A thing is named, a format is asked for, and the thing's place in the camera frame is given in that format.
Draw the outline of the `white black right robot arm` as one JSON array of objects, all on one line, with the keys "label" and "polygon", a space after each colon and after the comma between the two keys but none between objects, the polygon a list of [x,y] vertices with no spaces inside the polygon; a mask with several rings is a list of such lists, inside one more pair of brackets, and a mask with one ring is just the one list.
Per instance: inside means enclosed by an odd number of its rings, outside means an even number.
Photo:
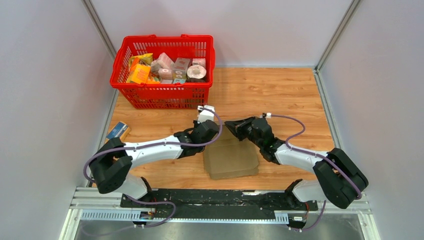
[{"label": "white black right robot arm", "polygon": [[289,208],[299,209],[309,201],[329,201],[340,209],[347,209],[362,197],[369,181],[342,149],[316,151],[292,145],[290,137],[281,140],[274,135],[267,121],[270,117],[269,114],[252,116],[224,124],[238,140],[248,139],[257,146],[266,161],[315,174],[315,181],[298,179],[286,188],[285,203]]}]

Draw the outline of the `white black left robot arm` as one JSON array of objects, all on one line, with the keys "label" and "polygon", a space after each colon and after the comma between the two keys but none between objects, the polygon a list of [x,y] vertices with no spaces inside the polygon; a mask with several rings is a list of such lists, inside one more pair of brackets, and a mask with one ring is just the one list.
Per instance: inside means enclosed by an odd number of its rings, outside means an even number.
[{"label": "white black left robot arm", "polygon": [[219,130],[217,123],[206,120],[160,140],[134,143],[114,137],[94,155],[88,167],[100,194],[121,193],[145,208],[153,201],[151,188],[144,178],[130,174],[130,170],[148,163],[201,153]]}]

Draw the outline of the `brown cardboard paper box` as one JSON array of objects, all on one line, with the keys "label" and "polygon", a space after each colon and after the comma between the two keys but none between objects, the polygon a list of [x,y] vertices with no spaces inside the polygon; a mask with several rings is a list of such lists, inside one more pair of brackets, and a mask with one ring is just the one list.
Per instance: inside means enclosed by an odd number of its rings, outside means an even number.
[{"label": "brown cardboard paper box", "polygon": [[256,146],[247,139],[239,141],[222,127],[222,134],[203,151],[203,165],[212,180],[253,176],[259,173]]}]

